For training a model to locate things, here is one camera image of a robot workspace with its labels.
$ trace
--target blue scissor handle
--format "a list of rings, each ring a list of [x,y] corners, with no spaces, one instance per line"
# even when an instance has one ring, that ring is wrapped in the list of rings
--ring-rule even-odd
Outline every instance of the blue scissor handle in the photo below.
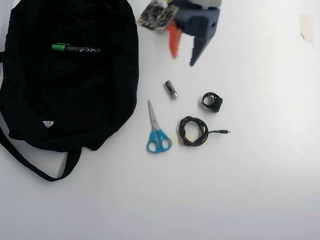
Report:
[[[150,144],[154,143],[156,149],[154,151],[152,151],[150,149]],[[156,131],[152,131],[151,134],[150,134],[150,138],[149,138],[149,141],[148,141],[148,144],[146,146],[146,149],[152,153],[152,154],[159,154],[161,153],[161,148],[159,146],[159,143],[158,143],[158,139],[157,139],[157,132]]]
[[[160,143],[157,139],[157,133],[159,135],[159,138],[160,138]],[[167,140],[169,141],[168,143],[168,147],[164,147],[163,145],[163,141],[164,140]],[[155,144],[155,147],[156,147],[156,150],[152,151],[150,149],[150,144],[154,143]],[[146,149],[152,153],[152,154],[159,154],[161,152],[166,152],[168,151],[170,148],[172,147],[172,140],[164,133],[164,131],[162,131],[161,129],[159,131],[152,131],[151,134],[150,134],[150,139],[148,141],[148,144],[146,146]]]
[[[158,131],[158,134],[159,134],[159,137],[160,137],[160,146],[161,146],[161,151],[162,152],[166,152],[168,151],[171,147],[172,147],[172,140],[164,133],[164,131],[162,131],[162,129],[160,129]],[[168,143],[168,147],[164,147],[164,140],[167,140],[169,143]]]

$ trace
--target orange plastic part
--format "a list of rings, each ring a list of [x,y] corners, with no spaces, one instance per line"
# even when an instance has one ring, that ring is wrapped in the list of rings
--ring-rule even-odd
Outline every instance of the orange plastic part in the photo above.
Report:
[[[177,23],[175,20],[173,20],[169,26],[168,26],[168,31],[170,32],[170,51],[171,55],[174,59],[177,58],[178,56],[178,51],[179,51],[179,43],[181,40],[182,36],[182,31],[178,29]]]

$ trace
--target battery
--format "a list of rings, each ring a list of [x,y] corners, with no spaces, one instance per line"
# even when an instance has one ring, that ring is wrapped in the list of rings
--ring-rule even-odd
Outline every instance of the battery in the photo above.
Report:
[[[166,81],[165,82],[166,87],[168,88],[171,96],[173,99],[177,99],[179,96],[174,88],[174,86],[172,85],[171,81]]]

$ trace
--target white logo patch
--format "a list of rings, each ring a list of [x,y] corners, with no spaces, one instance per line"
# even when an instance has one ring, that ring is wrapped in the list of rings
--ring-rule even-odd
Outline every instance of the white logo patch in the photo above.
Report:
[[[52,127],[52,125],[55,123],[54,121],[43,121],[44,125],[47,127],[47,128],[50,128]]]

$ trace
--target scissors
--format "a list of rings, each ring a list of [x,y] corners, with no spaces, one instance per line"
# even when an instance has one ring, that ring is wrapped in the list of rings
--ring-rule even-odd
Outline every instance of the scissors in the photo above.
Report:
[[[150,139],[146,146],[146,149],[152,154],[159,154],[162,152],[168,151],[172,147],[172,140],[162,131],[162,129],[158,125],[158,121],[156,119],[154,108],[152,107],[151,101],[148,101],[149,107],[149,115],[151,121],[152,132],[150,134]],[[155,144],[155,150],[152,151],[150,149],[150,144]]]

